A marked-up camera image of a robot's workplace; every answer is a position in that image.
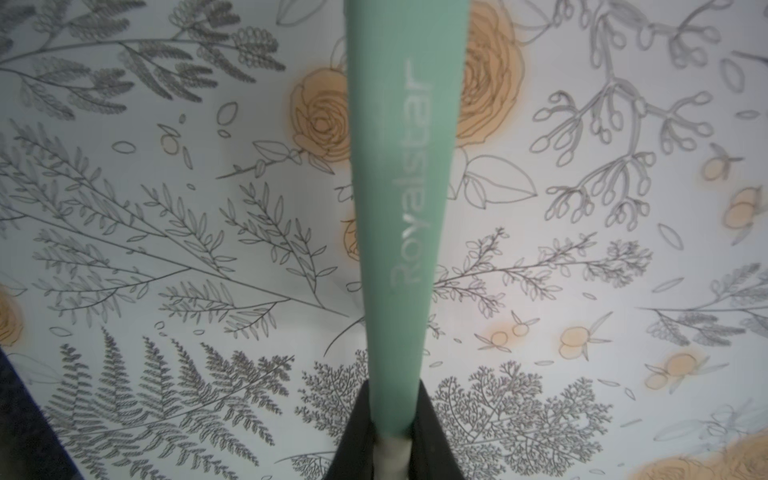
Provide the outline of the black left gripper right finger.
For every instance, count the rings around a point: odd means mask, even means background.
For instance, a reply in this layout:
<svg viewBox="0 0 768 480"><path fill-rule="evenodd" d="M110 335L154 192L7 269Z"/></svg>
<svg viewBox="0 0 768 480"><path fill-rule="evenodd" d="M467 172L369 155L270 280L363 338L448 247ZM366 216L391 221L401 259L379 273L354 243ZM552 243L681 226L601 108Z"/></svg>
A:
<svg viewBox="0 0 768 480"><path fill-rule="evenodd" d="M423 383L419 384L411 433L409 479L464 480Z"/></svg>

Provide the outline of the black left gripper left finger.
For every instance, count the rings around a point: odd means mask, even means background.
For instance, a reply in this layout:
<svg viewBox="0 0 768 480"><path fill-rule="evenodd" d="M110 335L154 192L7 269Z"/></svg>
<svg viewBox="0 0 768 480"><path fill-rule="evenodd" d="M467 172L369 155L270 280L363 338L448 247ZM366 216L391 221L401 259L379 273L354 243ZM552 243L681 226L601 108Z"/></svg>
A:
<svg viewBox="0 0 768 480"><path fill-rule="evenodd" d="M375 427L369 381L363 382L324 480L373 480Z"/></svg>

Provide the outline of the mint handle cream spoon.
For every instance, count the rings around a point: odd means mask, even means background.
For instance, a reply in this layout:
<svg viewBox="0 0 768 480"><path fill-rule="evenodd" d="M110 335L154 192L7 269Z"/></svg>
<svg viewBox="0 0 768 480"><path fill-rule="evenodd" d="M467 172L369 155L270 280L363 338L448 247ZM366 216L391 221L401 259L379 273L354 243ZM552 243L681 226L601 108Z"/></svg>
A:
<svg viewBox="0 0 768 480"><path fill-rule="evenodd" d="M470 5L346 5L351 173L374 479L409 479Z"/></svg>

